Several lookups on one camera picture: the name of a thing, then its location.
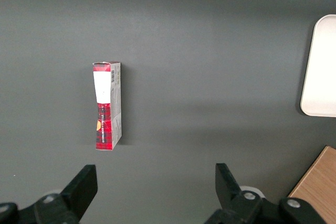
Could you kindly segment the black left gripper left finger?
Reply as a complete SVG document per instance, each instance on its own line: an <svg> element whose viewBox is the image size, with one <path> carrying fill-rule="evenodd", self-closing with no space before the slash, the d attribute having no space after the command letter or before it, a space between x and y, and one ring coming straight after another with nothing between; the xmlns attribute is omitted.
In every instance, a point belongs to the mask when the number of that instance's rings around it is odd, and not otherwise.
<svg viewBox="0 0 336 224"><path fill-rule="evenodd" d="M98 191L95 165L85 165L60 192L41 197L19 210L1 203L1 223L79 223Z"/></svg>

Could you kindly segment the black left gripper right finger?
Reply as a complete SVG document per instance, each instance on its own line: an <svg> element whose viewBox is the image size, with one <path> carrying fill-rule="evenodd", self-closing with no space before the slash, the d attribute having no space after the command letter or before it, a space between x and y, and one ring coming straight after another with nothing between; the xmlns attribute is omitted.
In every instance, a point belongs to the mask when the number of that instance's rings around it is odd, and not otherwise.
<svg viewBox="0 0 336 224"><path fill-rule="evenodd" d="M273 204L252 190L242 190L225 163L215 166L215 189L221 209L206 223L325 223L305 200L287 197Z"/></svg>

